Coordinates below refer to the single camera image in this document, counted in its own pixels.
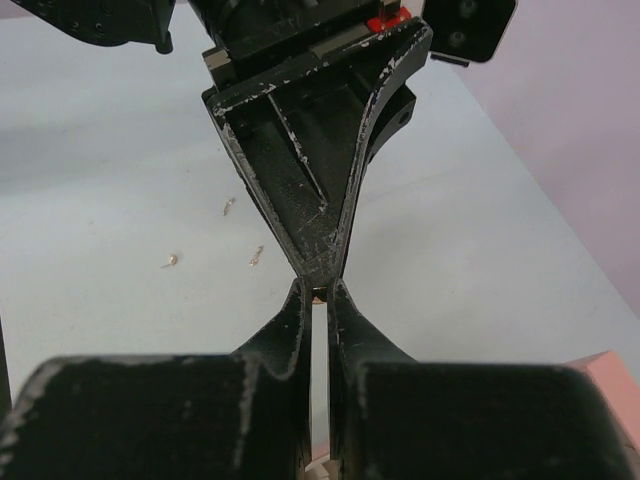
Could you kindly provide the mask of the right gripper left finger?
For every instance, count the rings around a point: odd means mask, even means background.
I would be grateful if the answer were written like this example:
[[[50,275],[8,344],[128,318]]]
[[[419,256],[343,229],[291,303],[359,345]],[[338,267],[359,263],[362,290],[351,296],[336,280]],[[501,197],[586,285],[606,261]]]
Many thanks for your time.
[[[5,479],[300,479],[311,458],[311,289],[228,354],[63,356],[1,427]]]

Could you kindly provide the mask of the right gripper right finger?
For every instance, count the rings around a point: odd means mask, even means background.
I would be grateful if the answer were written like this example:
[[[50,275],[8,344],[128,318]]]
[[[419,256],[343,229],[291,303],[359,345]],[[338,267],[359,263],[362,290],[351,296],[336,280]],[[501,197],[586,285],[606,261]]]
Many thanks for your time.
[[[330,454],[343,479],[631,479],[594,383],[559,365],[428,363],[327,293]]]

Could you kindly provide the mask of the beige ring cushion block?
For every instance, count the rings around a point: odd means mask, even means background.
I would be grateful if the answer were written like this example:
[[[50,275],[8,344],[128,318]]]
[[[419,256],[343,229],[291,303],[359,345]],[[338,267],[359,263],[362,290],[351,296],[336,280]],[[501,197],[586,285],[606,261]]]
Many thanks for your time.
[[[319,459],[312,462],[304,473],[305,480],[332,480],[334,477],[330,459]]]

